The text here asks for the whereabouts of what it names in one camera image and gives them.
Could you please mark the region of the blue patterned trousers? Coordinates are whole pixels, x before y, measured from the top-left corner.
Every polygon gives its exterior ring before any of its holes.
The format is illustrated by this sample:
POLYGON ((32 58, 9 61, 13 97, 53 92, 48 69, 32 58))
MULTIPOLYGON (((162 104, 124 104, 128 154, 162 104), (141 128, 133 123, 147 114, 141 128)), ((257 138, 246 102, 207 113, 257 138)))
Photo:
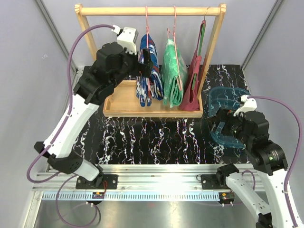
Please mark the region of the blue patterned trousers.
POLYGON ((150 106, 152 100, 162 100, 164 96, 163 84, 158 65, 156 45, 150 34, 143 35, 140 43, 140 63, 143 63, 142 50, 147 48, 150 51, 151 61, 153 66, 151 69, 151 76, 149 78, 137 76, 136 77, 136 97, 139 100, 141 107, 150 106))

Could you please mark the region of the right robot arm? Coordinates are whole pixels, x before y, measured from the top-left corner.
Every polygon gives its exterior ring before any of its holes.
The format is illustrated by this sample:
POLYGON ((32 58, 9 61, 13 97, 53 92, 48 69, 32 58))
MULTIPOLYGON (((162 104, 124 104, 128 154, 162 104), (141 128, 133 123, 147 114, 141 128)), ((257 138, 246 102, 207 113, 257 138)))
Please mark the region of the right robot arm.
POLYGON ((269 122, 264 114, 249 111, 235 115, 234 111, 220 108, 209 121, 213 130, 223 122, 222 133, 243 143, 247 157, 263 183, 268 203, 245 183, 233 164, 217 169, 216 184, 237 194, 254 217, 257 228, 302 228, 304 223, 299 218, 286 179, 291 167, 283 149, 269 140, 269 122))

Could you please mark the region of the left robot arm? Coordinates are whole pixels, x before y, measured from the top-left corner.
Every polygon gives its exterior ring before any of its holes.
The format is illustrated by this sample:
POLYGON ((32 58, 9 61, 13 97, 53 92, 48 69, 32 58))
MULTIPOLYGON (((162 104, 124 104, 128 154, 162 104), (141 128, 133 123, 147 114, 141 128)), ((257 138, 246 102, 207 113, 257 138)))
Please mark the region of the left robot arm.
POLYGON ((85 67, 72 92, 70 104, 55 130, 34 148, 47 157, 48 164, 60 173, 76 174, 97 189, 103 183, 103 169, 72 151, 72 147, 90 117, 99 109, 114 89, 132 74, 148 77, 153 62, 144 48, 131 54, 117 42, 107 43, 96 53, 97 59, 85 67))

